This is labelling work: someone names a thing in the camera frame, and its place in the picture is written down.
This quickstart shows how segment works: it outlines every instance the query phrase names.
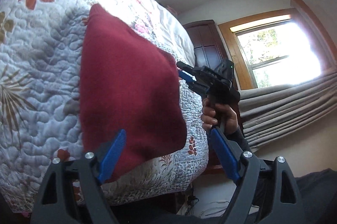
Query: quilted bedspread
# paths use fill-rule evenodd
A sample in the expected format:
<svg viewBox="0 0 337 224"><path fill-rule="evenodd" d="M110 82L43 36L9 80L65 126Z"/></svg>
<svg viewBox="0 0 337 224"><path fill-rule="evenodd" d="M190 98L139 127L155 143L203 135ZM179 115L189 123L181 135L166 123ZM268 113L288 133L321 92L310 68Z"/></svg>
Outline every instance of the quilted bedspread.
<svg viewBox="0 0 337 224"><path fill-rule="evenodd" d="M81 156L79 71L90 7L100 3L139 35L194 65L186 31L154 0L0 0L0 190L14 212L31 211L51 160ZM184 190L208 161L201 98L180 81L183 150L102 186L110 204ZM165 145L166 136L157 145ZM78 182L75 197L82 203Z"/></svg>

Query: silver rivet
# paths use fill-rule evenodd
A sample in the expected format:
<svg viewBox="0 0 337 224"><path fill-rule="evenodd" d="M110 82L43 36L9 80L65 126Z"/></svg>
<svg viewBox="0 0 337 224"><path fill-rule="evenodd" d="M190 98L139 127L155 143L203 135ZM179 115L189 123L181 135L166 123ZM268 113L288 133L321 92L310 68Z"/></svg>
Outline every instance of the silver rivet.
<svg viewBox="0 0 337 224"><path fill-rule="evenodd" d="M244 151L243 152L243 156L245 158L251 158L253 156L253 154L250 151Z"/></svg>
<svg viewBox="0 0 337 224"><path fill-rule="evenodd" d="M58 163L60 163L60 161L61 161L61 160L60 160L59 158L54 158L52 162L53 162L54 164L58 164Z"/></svg>
<svg viewBox="0 0 337 224"><path fill-rule="evenodd" d="M88 152L88 153L85 154L85 158L87 158L87 159L91 159L94 156L95 156L95 154L93 152Z"/></svg>
<svg viewBox="0 0 337 224"><path fill-rule="evenodd" d="M284 157L277 157L277 161L284 163L285 162L285 158Z"/></svg>

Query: curtain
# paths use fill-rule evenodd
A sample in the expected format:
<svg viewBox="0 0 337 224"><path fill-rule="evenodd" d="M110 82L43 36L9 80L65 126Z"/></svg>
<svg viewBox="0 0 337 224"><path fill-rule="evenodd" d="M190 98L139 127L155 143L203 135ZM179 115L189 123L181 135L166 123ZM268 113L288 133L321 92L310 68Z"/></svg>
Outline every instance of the curtain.
<svg viewBox="0 0 337 224"><path fill-rule="evenodd" d="M241 90L240 94L243 133L249 146L257 149L337 108L337 67L301 84Z"/></svg>

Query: wire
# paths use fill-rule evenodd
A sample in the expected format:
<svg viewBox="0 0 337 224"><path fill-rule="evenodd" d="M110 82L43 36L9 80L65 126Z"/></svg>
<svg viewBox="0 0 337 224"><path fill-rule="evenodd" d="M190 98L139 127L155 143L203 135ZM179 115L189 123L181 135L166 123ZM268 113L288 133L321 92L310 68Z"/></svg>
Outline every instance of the wire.
<svg viewBox="0 0 337 224"><path fill-rule="evenodd" d="M217 204L226 204L226 203L228 203L229 204L230 202L227 201L227 200L221 200L221 201L214 201L214 202L211 202L209 204L212 204L212 203L217 203ZM200 214L200 216L199 216L199 218L201 218L203 216L212 216L212 215L216 215L217 213L224 212L224 211L226 211L227 207L228 207L228 205L227 206L222 206L222 207L209 208L209 209L207 209L205 211L202 211L201 214ZM220 210L218 210L216 212L209 213L209 214L205 214L206 212L209 212L209 211L214 210L214 209L220 209Z"/></svg>
<svg viewBox="0 0 337 224"><path fill-rule="evenodd" d="M186 210L186 213L185 213L186 216L192 215L194 213L194 206L198 202L199 202L199 198L195 197L194 195L188 197L188 200L187 200L187 210Z"/></svg>

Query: wooden cabinet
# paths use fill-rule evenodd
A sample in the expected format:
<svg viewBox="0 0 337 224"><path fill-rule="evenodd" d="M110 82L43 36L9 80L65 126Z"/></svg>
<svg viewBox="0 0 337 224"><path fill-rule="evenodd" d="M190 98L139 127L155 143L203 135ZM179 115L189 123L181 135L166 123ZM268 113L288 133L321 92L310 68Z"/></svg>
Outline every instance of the wooden cabinet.
<svg viewBox="0 0 337 224"><path fill-rule="evenodd" d="M194 45L195 65L216 68L227 53L213 20L196 21L184 25Z"/></svg>

